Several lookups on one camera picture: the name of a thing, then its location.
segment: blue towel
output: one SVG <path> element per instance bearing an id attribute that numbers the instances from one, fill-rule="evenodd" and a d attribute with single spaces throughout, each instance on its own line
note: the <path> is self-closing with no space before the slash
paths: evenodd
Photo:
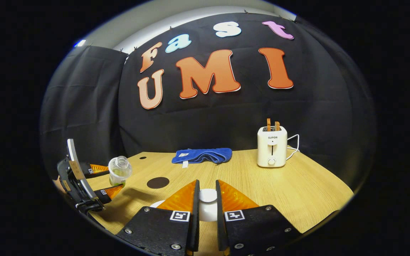
<path id="1" fill-rule="evenodd" d="M 232 150 L 229 148 L 220 149 L 183 149 L 178 150 L 176 156 L 172 159 L 173 164 L 181 164 L 188 161 L 190 164 L 196 164 L 205 160 L 212 161 L 215 164 L 228 162 L 232 157 Z"/>

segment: letter m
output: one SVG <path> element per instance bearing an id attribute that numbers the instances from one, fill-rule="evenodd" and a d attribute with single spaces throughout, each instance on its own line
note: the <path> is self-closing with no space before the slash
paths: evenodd
<path id="1" fill-rule="evenodd" d="M 197 96 L 197 90 L 192 87 L 192 80 L 203 94 L 210 89 L 211 80 L 215 76 L 214 92 L 234 92 L 240 89 L 240 84 L 235 81 L 231 66 L 231 50 L 217 50 L 208 58 L 205 68 L 193 57 L 178 60 L 176 66 L 181 70 L 183 90 L 180 98 L 187 99 Z"/>

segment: white disc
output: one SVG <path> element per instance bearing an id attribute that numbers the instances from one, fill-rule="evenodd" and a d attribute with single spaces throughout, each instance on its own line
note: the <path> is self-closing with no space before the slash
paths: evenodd
<path id="1" fill-rule="evenodd" d="M 216 190 L 204 188 L 199 193 L 199 220 L 216 222 L 218 220 L 218 203 Z"/>
<path id="2" fill-rule="evenodd" d="M 157 208 L 161 203 L 164 203 L 165 200 L 157 201 L 156 203 L 150 205 L 150 207 Z"/>
<path id="3" fill-rule="evenodd" d="M 210 203 L 215 201 L 218 198 L 216 190 L 211 188 L 204 188 L 199 192 L 199 199 L 202 202 Z"/>

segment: pink letter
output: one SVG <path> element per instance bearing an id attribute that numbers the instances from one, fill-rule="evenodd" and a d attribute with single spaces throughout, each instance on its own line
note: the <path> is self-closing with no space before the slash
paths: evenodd
<path id="1" fill-rule="evenodd" d="M 293 39 L 293 36 L 291 34 L 286 34 L 283 29 L 286 29 L 285 27 L 276 24 L 273 21 L 265 21 L 262 22 L 262 24 L 269 26 L 273 32 L 275 32 L 278 36 L 284 37 L 286 39 Z"/>

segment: black circle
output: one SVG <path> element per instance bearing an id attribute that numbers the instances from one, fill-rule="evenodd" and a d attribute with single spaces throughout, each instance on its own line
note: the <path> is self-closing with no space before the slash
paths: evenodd
<path id="1" fill-rule="evenodd" d="M 169 184 L 170 180 L 166 177 L 152 178 L 147 182 L 148 188 L 164 188 Z"/>

